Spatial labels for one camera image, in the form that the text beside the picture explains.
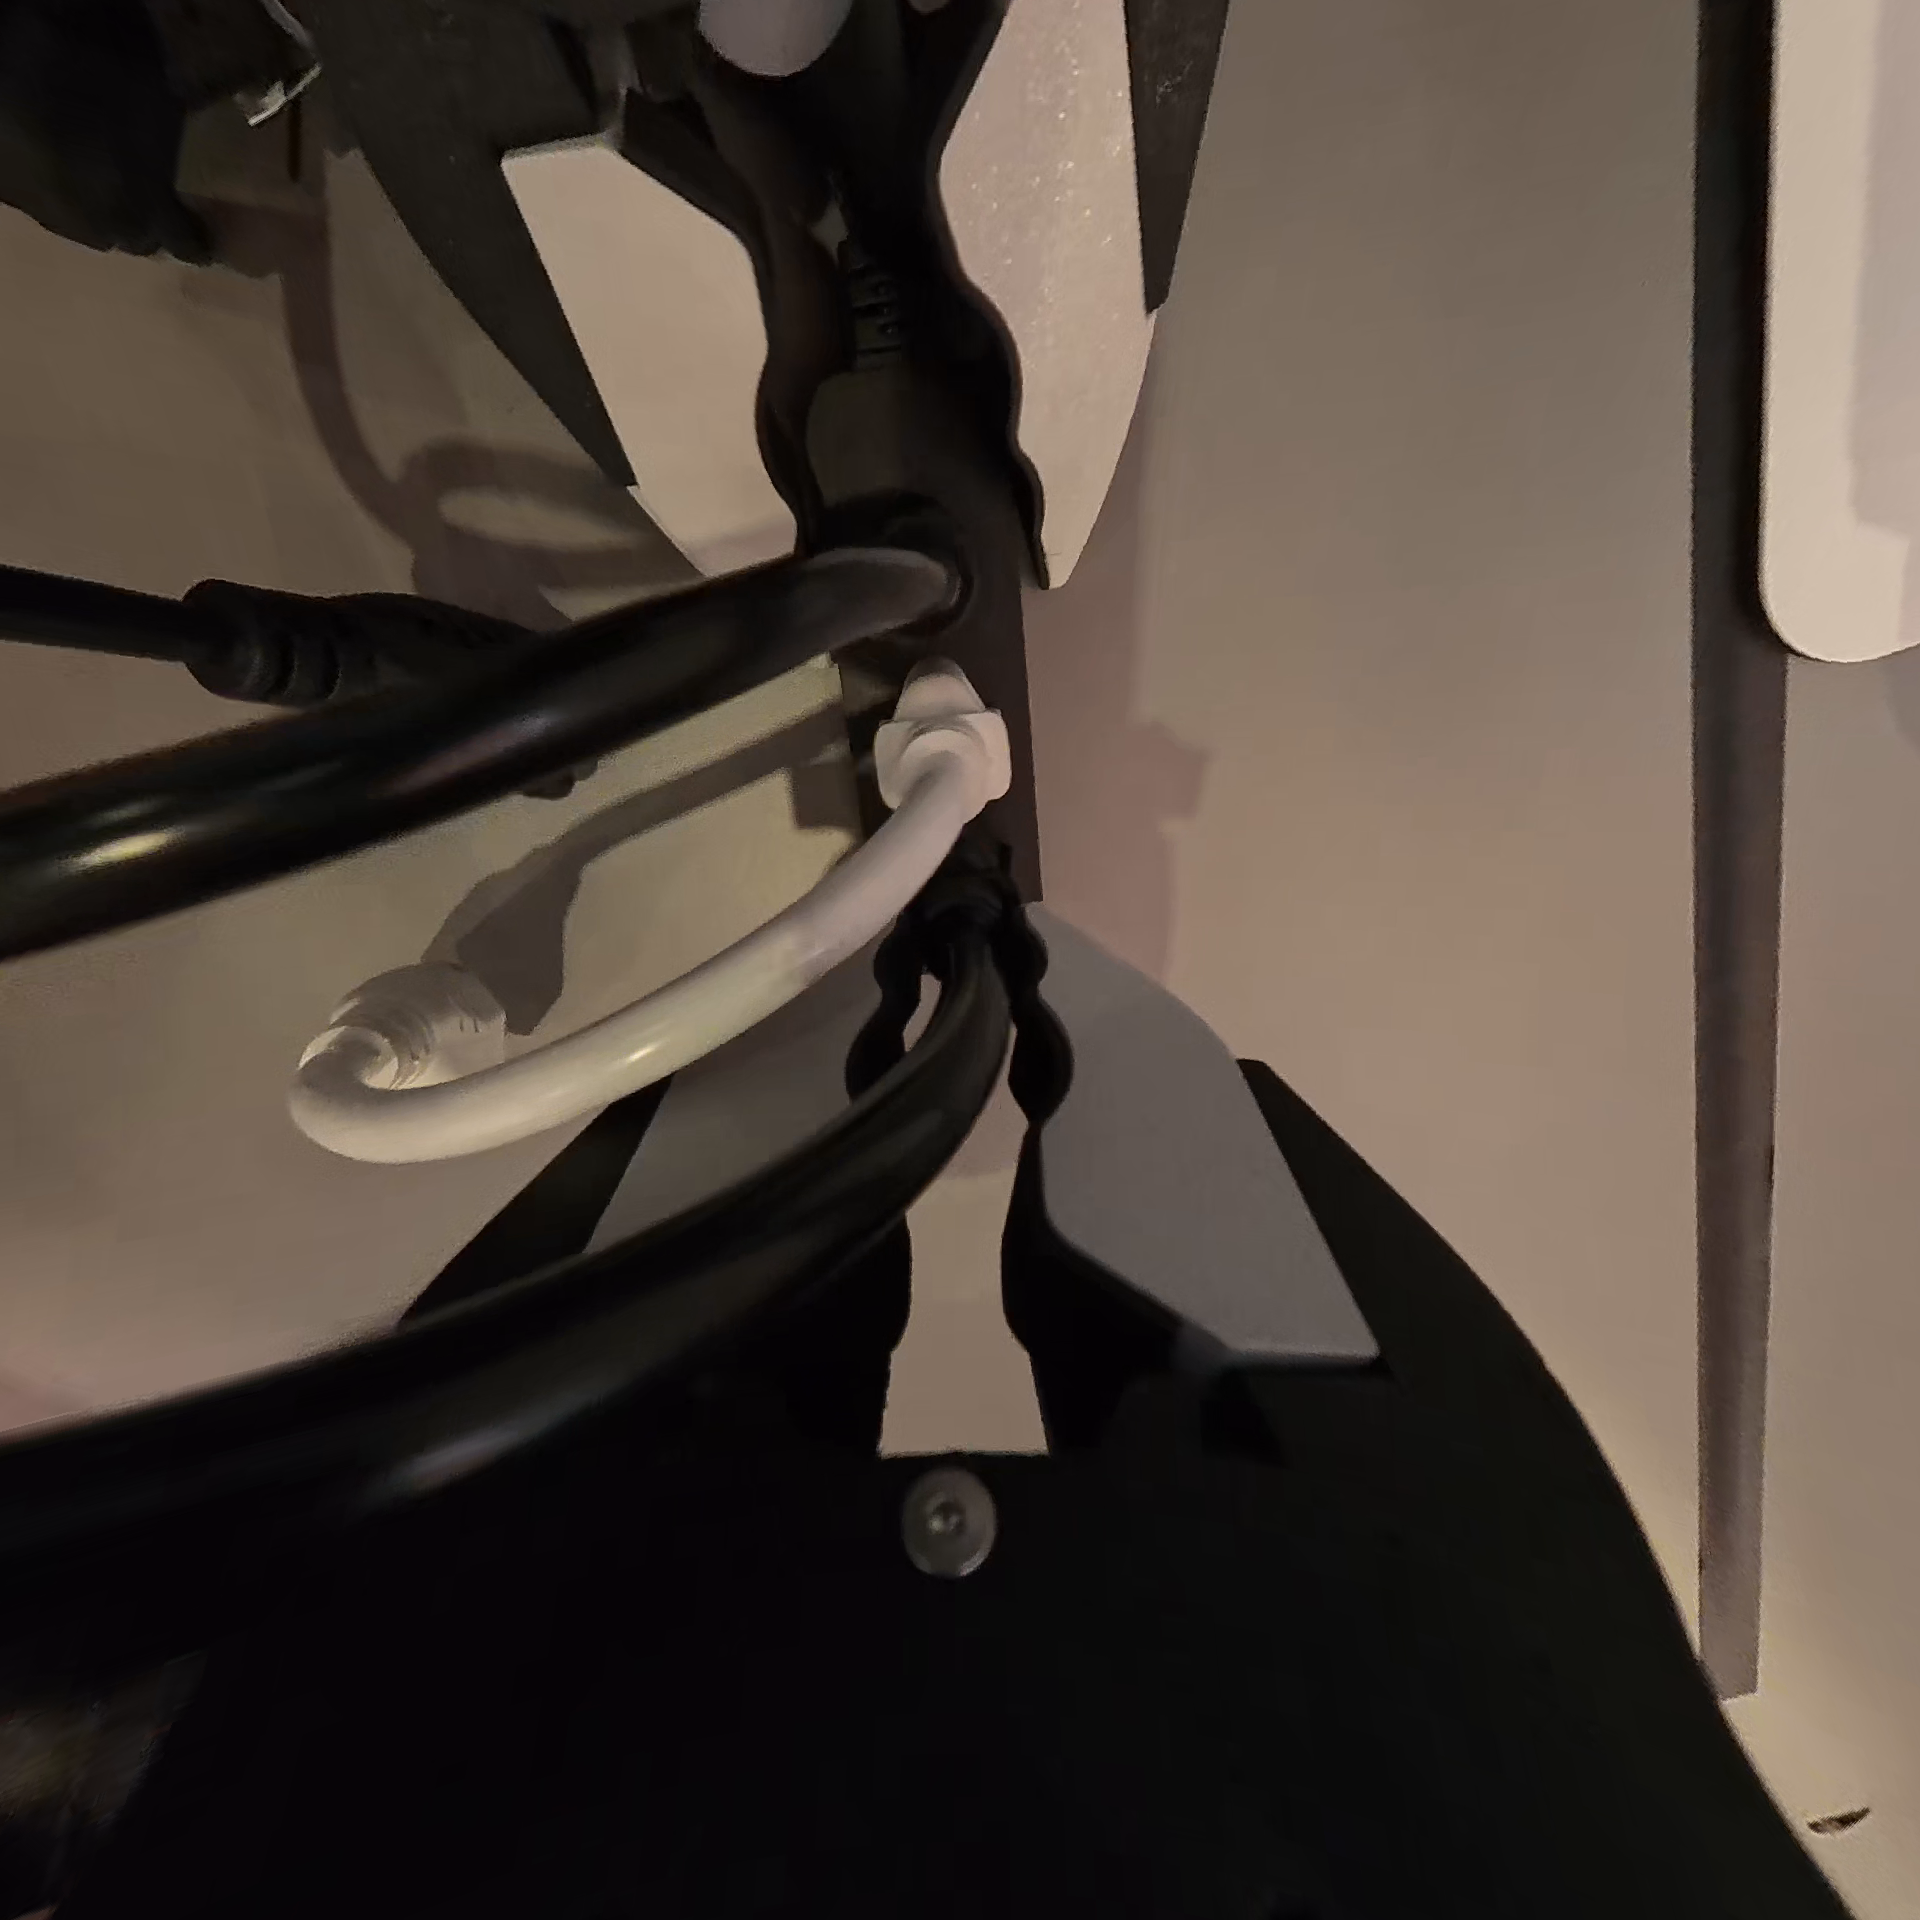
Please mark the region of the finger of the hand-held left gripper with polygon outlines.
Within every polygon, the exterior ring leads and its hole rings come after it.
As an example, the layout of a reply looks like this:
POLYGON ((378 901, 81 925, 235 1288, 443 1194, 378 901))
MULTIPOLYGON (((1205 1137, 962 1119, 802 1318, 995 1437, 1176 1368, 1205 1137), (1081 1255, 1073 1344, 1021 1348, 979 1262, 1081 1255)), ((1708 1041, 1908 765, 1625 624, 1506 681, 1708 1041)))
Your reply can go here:
POLYGON ((1133 425, 1155 319, 1123 2, 1009 2, 941 159, 956 264, 1016 369, 1015 439, 1062 589, 1133 425))
POLYGON ((698 137, 566 137, 502 177, 611 425, 622 489, 706 578, 788 558, 799 512, 771 478, 771 355, 755 205, 698 137))

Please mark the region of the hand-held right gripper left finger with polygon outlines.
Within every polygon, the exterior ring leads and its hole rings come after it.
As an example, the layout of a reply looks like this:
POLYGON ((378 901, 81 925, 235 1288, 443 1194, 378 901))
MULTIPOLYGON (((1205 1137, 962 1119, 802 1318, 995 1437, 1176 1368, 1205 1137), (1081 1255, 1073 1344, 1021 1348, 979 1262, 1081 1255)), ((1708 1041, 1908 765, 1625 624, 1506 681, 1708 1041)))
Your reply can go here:
POLYGON ((879 1009, 873 935, 776 1014, 673 1074, 585 1252, 742 1184, 848 1107, 845 1058, 879 1009))

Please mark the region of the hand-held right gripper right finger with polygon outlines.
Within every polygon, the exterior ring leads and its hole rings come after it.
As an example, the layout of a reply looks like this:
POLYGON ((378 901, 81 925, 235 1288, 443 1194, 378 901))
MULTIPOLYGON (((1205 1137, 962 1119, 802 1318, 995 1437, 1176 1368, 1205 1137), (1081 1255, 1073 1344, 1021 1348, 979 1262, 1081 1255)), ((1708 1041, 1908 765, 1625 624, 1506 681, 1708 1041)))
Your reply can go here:
POLYGON ((1232 1049, 1052 905, 1009 1082, 1002 1307, 1033 1374, 1343 1368, 1381 1344, 1232 1049))

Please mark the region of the black power strip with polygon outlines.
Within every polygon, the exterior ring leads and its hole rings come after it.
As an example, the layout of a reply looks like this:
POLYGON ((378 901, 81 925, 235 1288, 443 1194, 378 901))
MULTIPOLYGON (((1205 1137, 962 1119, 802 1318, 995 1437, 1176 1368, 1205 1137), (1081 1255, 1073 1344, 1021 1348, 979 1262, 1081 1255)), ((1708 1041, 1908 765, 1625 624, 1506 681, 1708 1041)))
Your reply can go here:
POLYGON ((1009 735, 1009 792, 985 809, 1015 889, 1042 897, 1033 729, 1025 684, 1023 592, 1031 575, 1016 468, 943 379, 912 362, 828 378, 808 408, 802 452, 831 547, 918 547, 956 565, 955 609, 833 654, 851 739, 872 735, 909 665, 952 659, 1009 735))

